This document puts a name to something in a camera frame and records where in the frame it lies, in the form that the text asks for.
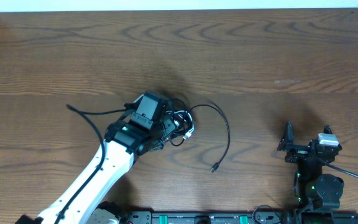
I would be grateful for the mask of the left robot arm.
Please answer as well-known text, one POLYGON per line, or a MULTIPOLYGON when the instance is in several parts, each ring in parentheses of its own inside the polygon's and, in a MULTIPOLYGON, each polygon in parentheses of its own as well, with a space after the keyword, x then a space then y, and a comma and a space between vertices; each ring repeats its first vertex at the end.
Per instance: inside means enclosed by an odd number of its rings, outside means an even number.
POLYGON ((126 103, 121 116, 104 134, 95 128, 99 148, 69 188, 35 218, 22 215, 18 223, 86 223, 111 187, 134 165, 135 160, 160 147, 175 129, 174 103, 146 91, 126 103))

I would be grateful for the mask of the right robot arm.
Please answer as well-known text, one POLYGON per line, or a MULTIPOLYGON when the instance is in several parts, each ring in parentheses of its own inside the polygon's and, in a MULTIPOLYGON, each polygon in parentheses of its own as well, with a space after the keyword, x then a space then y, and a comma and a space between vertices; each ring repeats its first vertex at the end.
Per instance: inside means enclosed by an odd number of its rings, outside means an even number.
POLYGON ((279 151, 286 152, 285 162, 297 165, 293 190, 299 207, 284 212, 282 223, 334 223, 333 212, 340 207, 344 181, 332 174, 323 174, 323 166, 335 160, 342 146, 326 125, 308 145, 294 143, 291 122, 286 122, 279 151))

